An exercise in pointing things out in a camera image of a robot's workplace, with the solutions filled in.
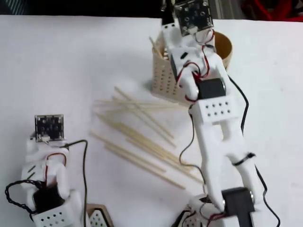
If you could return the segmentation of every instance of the bamboo skewer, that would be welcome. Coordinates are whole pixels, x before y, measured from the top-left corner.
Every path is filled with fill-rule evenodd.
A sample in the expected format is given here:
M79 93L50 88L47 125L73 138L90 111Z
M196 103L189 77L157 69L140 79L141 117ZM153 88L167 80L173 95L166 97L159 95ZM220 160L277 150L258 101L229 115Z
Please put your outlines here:
M164 148L162 148L161 146L159 146L158 144L154 143L153 141L151 141L149 138L143 136L142 134L140 134L138 131L128 127L127 125L123 124L123 123L115 123L113 121L111 121L110 119L108 119L107 117L101 115L101 114L97 114L97 116L103 120L105 123L107 123L108 125L110 125L111 127L113 127L114 129L118 130L119 132L123 133L124 135L138 141L141 142L142 140L144 140L146 143L146 146L148 146L151 150L153 150L154 152L165 156L167 158L169 158L170 160L172 160L174 163L179 165L179 159L174 156L173 154L171 154L169 151L165 150ZM190 171L192 168L190 167L184 167L186 170Z
M124 152L125 155L132 156L132 157L134 157L134 158L140 160L141 162L143 162L143 163L145 163L145 164L147 164L147 165L149 165L149 166L152 166L152 167L154 167L155 169L158 169L158 170L161 171L161 172L166 172L166 170L163 169L162 167L160 167L160 166L158 166L158 165L156 165L156 164L154 164L154 163L152 163L152 162L150 162L150 161L148 161L148 160L146 160L146 159L140 157L140 156L137 155L137 154L134 154L134 153L132 153L132 152L126 150L125 148L123 148L123 147L121 147L121 146L119 146L119 145L116 145L115 143L113 143L113 142L111 142L111 141L105 139L104 137L102 137L102 136L96 134L95 132L92 132L92 131L91 131L91 135L94 136L95 138L99 139L99 140L102 140L102 141L105 142L106 144L108 144L108 145L110 145L110 146L112 146L112 147L114 147L114 148L116 148L116 149L118 149L118 150Z
M117 123L114 123L112 121L110 121L109 119L107 119L106 117L102 116L101 114L98 114L98 116L104 120L106 123L108 123L109 125L111 125L112 127L114 127L115 129L119 130L120 132L124 133L125 135L127 135L128 137L131 138L131 140L129 141L130 143L132 143L131 141L134 140L136 141L136 143L134 143L135 146L141 148L141 147L144 147L144 145L138 145L138 144L141 144L141 140L140 138L138 137L132 137L130 136L129 134L129 131L126 131L125 129L123 128L120 128L119 125ZM100 139L100 140L103 140L103 141L107 141L107 140L104 140L104 138L102 138L101 136L99 136L98 134L96 134L95 132L91 131L90 134L94 137L96 137L97 139ZM169 162L168 160L166 160L165 158L163 158L163 154L162 153L159 153L159 152L156 152L155 150L151 149L150 147L145 147L145 149L143 149L144 151L146 150L149 150L147 152L149 152L150 154L154 155L155 157L157 157L158 159L160 160L163 160L164 162L166 162L167 164L169 164L170 166L174 167L175 169L183 172L184 174L186 174L187 176L191 177L192 179L200 182L200 183L203 183L202 180L200 180L199 178L191 175L191 173L188 171L188 169L186 167L183 167L183 166L180 166L178 163L172 163L172 162Z
M176 111L176 110L182 110L182 108L176 108L176 107L149 107L149 108L141 108L144 111L147 112L163 112L163 111ZM140 112L137 108L121 108L121 109L115 109L115 110L106 110L108 113L118 113L118 112L130 112L130 111L136 111Z
M157 177L163 179L164 181L166 181L166 182L168 182L168 183L170 183L170 184L172 184L172 185L174 185L174 186L176 186L176 187L178 187L178 188L180 188L180 189L182 189L182 190L185 190L185 187L184 187L184 186L182 186L182 185L178 184L177 182L175 182L175 181L173 181L173 180L171 180L171 179L169 179L169 178L167 178L167 177L165 177L165 176L163 176L163 175L161 175L161 174L155 172L155 171L154 171L152 168L150 168L149 166L144 165L143 163L139 162L138 160L136 160L136 159L133 158L133 157L129 157L129 156L125 155L124 153L122 153L122 152L119 151L118 149L115 149L114 147L109 146L109 145L105 145L105 148L108 149L108 150L111 151L111 152L116 153L117 155L119 155L120 157L124 158L125 160L127 160L127 161L133 163L134 165L136 165L136 166L138 166L138 167L140 167L140 168L142 168L142 169L144 169L144 170L150 172L151 174L153 174L153 175L155 175L155 176L157 176Z
M132 139L126 139L126 141L132 143L133 145L137 146L137 147L140 147L140 143L135 141L135 140L132 140ZM181 171L182 173L186 174L187 176L189 176L190 178L198 181L199 183L203 183L202 180L200 180L199 178L193 176L190 172L188 172L183 166L180 166L176 163L172 163L170 161L168 161L167 159L164 159L162 158L161 156L158 156L158 154L155 155L155 157L157 157L158 159L160 159L161 161L167 163L168 165L170 165L171 167Z
M132 134L132 138L134 140L138 140L139 142L144 140L144 142L146 142L150 148L152 148L152 150L154 150L157 153L160 153L164 156L166 156L167 158L169 158L170 160L172 160L173 162L179 164L179 158L176 157L175 155L171 154L169 151L167 151L166 149L164 149L163 147L159 146L158 144L156 144L155 142L153 142L152 140L150 140L149 138L145 137L144 135L140 134L138 131L130 128L129 126L123 124L123 123L119 123L118 124L120 126L120 128L124 128L125 131L127 131L129 134Z
M127 100L129 101L133 101L133 99L127 95L126 93L124 93L122 90L120 90L119 88L115 87L115 90L120 93L123 97L125 97ZM156 119L154 119L148 112L144 111L141 109L141 107L134 103L134 106L136 106L146 117L148 117L152 122L154 122L159 128L161 128L166 134L168 134L170 137L174 138L174 136L170 133L170 131L168 129L166 129L160 122L158 122Z
M163 56L162 56L159 48L157 47L157 45L155 44L155 42L153 41L153 39L151 37L149 37L149 39L151 41L152 47L155 50L155 52L159 55L159 57L163 58Z
M141 144L140 142L138 142L134 139L126 138L126 141L132 143L136 147L144 150L145 152L157 157L158 159L165 159L165 157L163 155L156 153L154 150L150 149L148 146Z
M159 134L165 141L167 141L170 145L172 145L174 148L176 148L177 146L169 139L167 138L158 128L156 128L155 126L153 126L150 122L148 122L147 120L145 120L143 117L141 117L139 115L139 113L137 111L132 110L131 108L129 108L126 104L120 103L120 105L124 106L126 109L128 109L130 112L132 112L137 118L139 118L144 124L146 124L147 126L149 126L151 129L153 129L157 134Z
M96 100L98 102L102 102L102 103L125 103L125 104L138 104L138 105L147 105L147 106L160 106L160 107L178 107L178 104L170 104L170 103L162 103L162 102L141 102L141 101L129 101L129 100L118 100L118 101L113 101L113 100L105 100L105 99L99 99Z

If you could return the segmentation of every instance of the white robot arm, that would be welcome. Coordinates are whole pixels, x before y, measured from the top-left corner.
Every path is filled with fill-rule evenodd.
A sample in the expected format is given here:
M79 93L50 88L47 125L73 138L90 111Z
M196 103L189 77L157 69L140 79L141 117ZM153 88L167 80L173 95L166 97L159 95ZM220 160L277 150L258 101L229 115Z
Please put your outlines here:
M262 189L251 159L254 155L249 153L240 128L232 82L215 52L208 0L177 0L174 12L178 22L169 18L170 10L172 6L167 1L162 32L176 84L193 103L189 113L201 150L202 177L208 192L191 199L189 208L202 224L210 227L268 226L259 208L263 205ZM221 127L223 138L216 136L214 125ZM220 167L224 157L241 174L243 188L221 190ZM179 221L176 227L187 226L182 219Z
M72 144L64 140L63 115L36 116L35 136L27 141L21 181L8 185L5 191L10 203L29 212L35 226L90 227L84 212L86 203L83 203L79 191L70 189L65 167L69 146L80 142L85 140ZM10 198L9 188L16 184L21 184L26 191L26 204Z

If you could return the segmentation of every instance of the white surface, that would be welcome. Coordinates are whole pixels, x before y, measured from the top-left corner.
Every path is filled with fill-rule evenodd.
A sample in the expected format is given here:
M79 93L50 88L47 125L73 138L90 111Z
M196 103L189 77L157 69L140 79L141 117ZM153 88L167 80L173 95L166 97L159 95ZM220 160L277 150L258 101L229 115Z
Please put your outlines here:
M233 43L229 74L250 101L245 138L266 180L267 200L280 215L282 226L303 223L302 114L303 24L283 22L215 21L216 30ZM127 145L124 137L96 121L92 101L110 98L113 86L140 99L152 100L146 90L152 78L152 53L148 36L157 37L158 19L97 17L0 17L0 188L18 180L26 155L26 138L34 130L35 114L64 114L69 141L89 139L87 156L88 202L105 204L116 227L170 226L192 194L201 187L168 168L168 176L187 185L181 191L141 171L103 149L88 136L95 128ZM240 95L237 100L244 107ZM179 149L191 139L186 111L154 114L174 131ZM130 114L151 138L154 134ZM197 142L186 153L199 163ZM71 186L83 192L81 145L71 148L68 170ZM226 162L222 181L234 186ZM239 182L239 176L232 171ZM25 201L25 195L12 196ZM0 194L3 226L30 227L22 209L8 204ZM276 221L273 216L273 227Z

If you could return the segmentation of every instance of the pile of sticks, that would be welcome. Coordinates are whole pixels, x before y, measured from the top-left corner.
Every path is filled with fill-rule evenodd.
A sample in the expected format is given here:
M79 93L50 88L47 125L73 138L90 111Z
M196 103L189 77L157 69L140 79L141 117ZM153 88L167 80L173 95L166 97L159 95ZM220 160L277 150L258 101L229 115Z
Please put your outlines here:
M140 119L145 125L149 126L151 129L153 129L155 132L157 132L162 138L165 139L172 147L176 147L175 143L171 140L173 139L173 134L160 122L158 122L156 119L154 119L147 111L146 109L142 108L139 101L135 101L132 97L130 97L128 94L120 90L119 88L115 87L115 91L117 91L121 96L123 96L125 100L118 99L116 97L113 97L113 101L120 104L124 110L130 111L132 114L134 114L138 119ZM116 129L117 131L121 132L126 136L126 141L131 143L132 145L140 148L144 152L154 156L155 158L159 159L163 163L173 167L174 169L180 171L181 173L185 174L186 176L194 179L195 181L199 183L203 183L202 180L195 177L191 174L191 167L184 167L180 165L179 158L172 154L167 149L163 148L156 142L152 141L148 137L142 135L137 130L131 128L130 126L127 126L124 123L121 122L115 122L111 120L110 118L106 117L102 114L97 114L99 119L109 125L110 127ZM149 160L144 159L143 157L140 157L137 154L134 154L133 152L126 150L125 148L117 145L114 142L111 142L110 140L106 139L105 137L101 136L100 134L91 131L90 134L95 137L96 139L102 140L105 142L105 148L111 152L114 152L115 154L119 155L123 159L126 159L133 163L134 165L139 166L140 168L151 172L152 174L156 175L157 177L160 177L161 179L165 180L168 183L173 184L174 186L185 189L184 186L178 184L177 182L165 177L163 175L164 172L166 172L165 169L160 167L159 165L156 165Z

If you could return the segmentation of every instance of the red wire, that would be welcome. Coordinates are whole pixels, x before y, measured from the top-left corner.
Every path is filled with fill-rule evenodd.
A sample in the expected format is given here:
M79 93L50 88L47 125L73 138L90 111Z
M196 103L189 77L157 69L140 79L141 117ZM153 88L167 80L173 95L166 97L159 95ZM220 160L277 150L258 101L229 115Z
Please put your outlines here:
M47 156L46 160L48 160L49 157L53 155L63 155L64 156L64 166L66 166L66 155L63 153L53 153ZM47 185L47 171L48 171L48 165L45 166L45 184Z
M202 76L202 78L207 77L208 74L209 74L209 62L208 62L208 59L207 59L207 57L206 57L206 55L205 55L204 47L205 47L205 46L202 46L202 52L203 52L203 55L204 55L204 60L205 60L205 64L206 64L207 71L206 71L206 73Z
M225 215L223 214L223 213L219 213L219 214L212 214L210 217L209 217L209 220L208 220L208 222L207 222L207 226L206 227L209 227L209 225L210 225L210 223L212 222L212 221L216 221L216 220L218 220L218 219L220 219L220 218L223 218Z
M186 64L183 65L183 68L180 70L180 72L179 72L179 74L178 74L178 76L177 76L176 84L178 84L178 82L179 82L179 80L180 80L180 78L181 78L183 69L185 69L185 68L186 68L188 65L190 65L190 64L196 65L197 68L198 68L198 74L201 75L200 67L199 67L196 63L190 61L190 62L188 62L188 63L186 63Z
M212 37L210 38L210 40L208 40L207 42L205 42L205 44L209 43L209 42L212 41L213 38L214 38L214 30L213 30L213 29L212 29L212 30L209 30L209 31L207 32L207 35L206 35L206 36L208 36L208 33L209 33L210 31L213 32Z

